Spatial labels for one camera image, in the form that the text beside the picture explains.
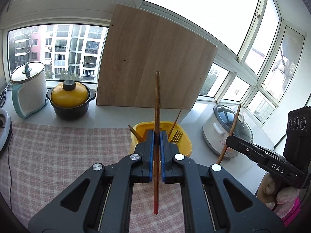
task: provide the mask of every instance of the black clay pot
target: black clay pot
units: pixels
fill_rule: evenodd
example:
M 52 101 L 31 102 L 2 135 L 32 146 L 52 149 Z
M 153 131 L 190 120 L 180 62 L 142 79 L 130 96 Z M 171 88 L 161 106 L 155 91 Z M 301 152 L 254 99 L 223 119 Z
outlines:
M 51 100 L 51 94 L 54 88 L 50 89 L 47 93 L 46 93 L 46 97 L 50 100 L 51 105 L 53 106 L 55 113 L 62 119 L 65 120 L 75 120 L 78 119 L 80 117 L 83 117 L 85 115 L 85 113 L 87 112 L 87 110 L 89 109 L 89 103 L 90 101 L 95 99 L 96 93 L 94 90 L 90 89 L 88 86 L 86 86 L 85 84 L 82 84 L 83 86 L 85 86 L 87 93 L 88 93 L 88 99 L 85 103 L 83 103 L 80 106 L 74 107 L 74 108 L 61 108 L 56 106 L 52 100 Z

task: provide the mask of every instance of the pink cloth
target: pink cloth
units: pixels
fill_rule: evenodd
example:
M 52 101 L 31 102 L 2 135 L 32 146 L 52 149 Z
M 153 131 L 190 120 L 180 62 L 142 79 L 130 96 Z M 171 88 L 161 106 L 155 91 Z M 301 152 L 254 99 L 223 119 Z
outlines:
M 285 217 L 282 218 L 282 221 L 284 222 L 285 227 L 287 227 L 293 221 L 293 219 L 298 215 L 300 211 L 299 206 L 300 206 L 300 200 L 299 198 L 297 198 L 295 200 L 293 208 L 290 210 L 290 212 Z

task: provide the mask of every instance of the wooden board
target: wooden board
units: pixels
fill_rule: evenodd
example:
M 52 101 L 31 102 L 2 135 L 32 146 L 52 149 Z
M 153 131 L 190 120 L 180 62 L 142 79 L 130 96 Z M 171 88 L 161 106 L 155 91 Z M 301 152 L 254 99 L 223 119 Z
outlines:
M 161 108 L 191 109 L 217 47 L 172 21 L 117 5 L 98 78 L 97 105 L 154 108 L 161 73 Z

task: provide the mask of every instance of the gold fork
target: gold fork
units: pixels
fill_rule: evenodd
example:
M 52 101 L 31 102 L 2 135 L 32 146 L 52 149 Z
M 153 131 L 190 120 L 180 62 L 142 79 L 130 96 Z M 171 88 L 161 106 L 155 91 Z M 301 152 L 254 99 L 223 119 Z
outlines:
M 181 131 L 176 131 L 175 135 L 173 136 L 173 138 L 170 142 L 178 145 L 182 135 L 183 135 L 183 133 Z

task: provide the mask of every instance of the yellow plastic basket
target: yellow plastic basket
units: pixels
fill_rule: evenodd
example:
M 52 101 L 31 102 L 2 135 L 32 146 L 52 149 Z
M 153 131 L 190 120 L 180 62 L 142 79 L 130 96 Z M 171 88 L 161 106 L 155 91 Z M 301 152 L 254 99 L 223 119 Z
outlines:
M 173 122 L 170 121 L 161 121 L 160 122 L 160 129 L 161 131 L 166 130 L 168 133 L 170 128 L 172 127 Z M 154 129 L 154 122 L 143 122 L 143 123 L 138 123 L 133 127 L 134 130 L 143 138 L 143 140 L 146 140 L 147 138 L 147 132 L 148 130 L 153 130 Z M 183 128 L 179 125 L 176 124 L 171 135 L 169 138 L 169 141 L 173 138 L 174 134 L 176 131 L 179 130 L 183 133 L 179 143 L 178 143 L 178 148 L 179 152 L 183 155 L 190 156 L 192 152 L 192 144 L 191 141 L 187 135 L 187 133 L 183 130 Z M 136 145 L 138 144 L 137 138 L 131 133 L 131 147 L 130 147 L 130 154 L 134 152 Z

